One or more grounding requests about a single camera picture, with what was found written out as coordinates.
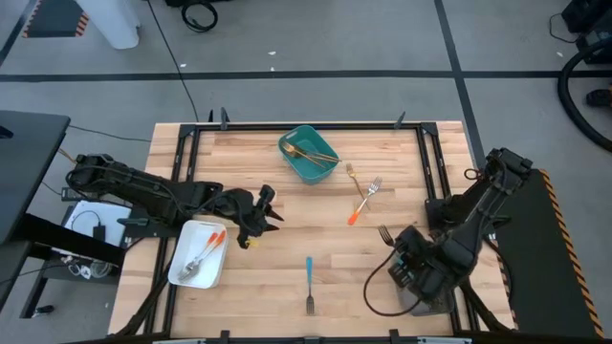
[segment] orange and black striped panel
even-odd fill
[[[557,217],[558,227],[561,231],[561,236],[563,237],[563,241],[565,242],[565,246],[567,248],[567,253],[572,261],[572,265],[574,268],[574,273],[576,275],[576,279],[580,285],[580,289],[582,291],[582,296],[584,297],[584,303],[586,304],[586,308],[589,311],[589,315],[591,320],[593,321],[593,326],[595,327],[595,333],[603,338],[603,328],[601,326],[600,319],[597,316],[597,311],[595,310],[595,305],[593,304],[593,298],[589,292],[589,289],[586,287],[586,281],[584,279],[584,274],[582,274],[582,268],[580,267],[580,262],[578,260],[578,256],[574,251],[574,245],[572,244],[572,239],[570,238],[570,233],[565,226],[565,220],[563,220],[563,215],[561,214],[561,210],[558,205],[557,196],[555,194],[555,189],[551,184],[550,176],[546,170],[540,169],[540,173],[542,174],[542,178],[544,179],[544,183],[546,184],[546,188],[548,189],[548,196],[551,199],[551,204],[553,205],[553,209],[555,210],[555,216]]]
[[[38,9],[40,8],[40,1],[42,0],[38,0],[36,1],[36,5],[34,5],[34,9],[32,10],[32,14],[30,14],[30,18],[28,19],[28,24],[26,24],[26,27],[23,29],[23,34],[22,36],[24,38],[28,38],[28,30],[30,29],[30,25],[32,23],[32,19],[36,16],[36,14],[38,13]]]
[[[85,34],[85,28],[87,27],[87,23],[89,23],[89,16],[85,12],[83,12],[80,18],[78,19],[75,36],[81,37]]]

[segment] white rectangular dish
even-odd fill
[[[173,285],[182,287],[199,289],[214,288],[219,283],[223,262],[226,259],[229,241],[227,236],[223,243],[200,263],[200,270],[196,275],[181,282],[179,280],[179,274],[187,263],[202,252],[212,233],[216,232],[221,234],[224,230],[226,230],[226,227],[221,224],[195,220],[187,221],[183,225],[174,258],[172,258],[170,272],[168,273],[168,281]]]

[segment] silver fork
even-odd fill
[[[365,196],[365,200],[361,202],[360,207],[358,207],[357,210],[355,210],[355,212],[353,213],[353,216],[351,216],[351,218],[348,219],[349,225],[352,226],[355,223],[357,218],[360,216],[361,209],[363,208],[367,200],[370,199],[370,196],[374,195],[376,191],[379,190],[379,187],[381,187],[382,182],[383,182],[383,178],[376,177],[376,179],[370,184],[370,187],[367,188],[367,196]]]

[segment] orange-handled utensil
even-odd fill
[[[358,207],[357,210],[355,210],[351,218],[348,219],[349,225],[352,226],[355,224],[355,221],[360,216],[361,209],[363,208],[367,200],[370,198],[370,196],[374,195],[376,191],[379,190],[379,187],[381,187],[382,182],[383,182],[383,179],[381,177],[376,177],[376,179],[370,184],[370,187],[367,188],[367,196],[365,197],[363,202],[361,202],[360,207]]]
[[[200,256],[200,258],[198,259],[198,263],[203,261],[204,258],[206,258],[211,252],[213,252],[216,248],[218,248],[219,245],[223,244],[223,241],[226,239],[226,235],[227,235],[227,232],[225,230],[222,231],[221,234],[216,238],[212,246],[210,246],[210,249],[206,253],[203,253],[202,256]]]
[[[226,231],[222,231],[221,234],[214,232],[210,235],[207,241],[207,245],[204,247],[202,252],[195,256],[179,274],[179,280],[185,281],[187,278],[192,277],[200,270],[200,263],[206,258],[214,249],[219,247],[226,238]]]

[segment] fork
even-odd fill
[[[208,255],[218,248],[226,238],[226,231],[222,231],[221,234],[212,233],[202,253],[198,254],[193,258],[179,273],[179,281],[184,282],[186,279],[191,278],[198,274],[200,271],[200,263],[208,257]]]
[[[315,315],[315,298],[311,293],[313,286],[313,257],[306,258],[306,272],[308,273],[308,297],[306,298],[306,313]]]
[[[389,230],[386,228],[385,225],[379,226],[379,233],[381,234],[384,243],[389,247],[393,247],[394,240],[393,238],[391,238],[391,234],[389,234]]]
[[[346,163],[346,173],[348,174],[349,177],[351,177],[353,182],[355,182],[355,186],[357,187],[357,190],[360,192],[361,198],[365,200],[365,196],[363,196],[363,191],[361,191],[360,184],[359,182],[357,182],[357,173],[355,173],[355,170],[353,169],[353,165],[350,162]]]
[[[355,224],[355,221],[360,216],[361,209],[363,208],[367,200],[370,199],[370,196],[374,195],[376,191],[379,190],[379,187],[381,187],[382,182],[383,182],[383,179],[381,177],[376,177],[376,179],[370,184],[370,187],[368,187],[367,189],[367,196],[365,197],[363,202],[361,202],[360,207],[358,207],[357,210],[355,210],[355,212],[353,213],[353,216],[351,216],[351,218],[348,219],[349,225],[352,226]]]

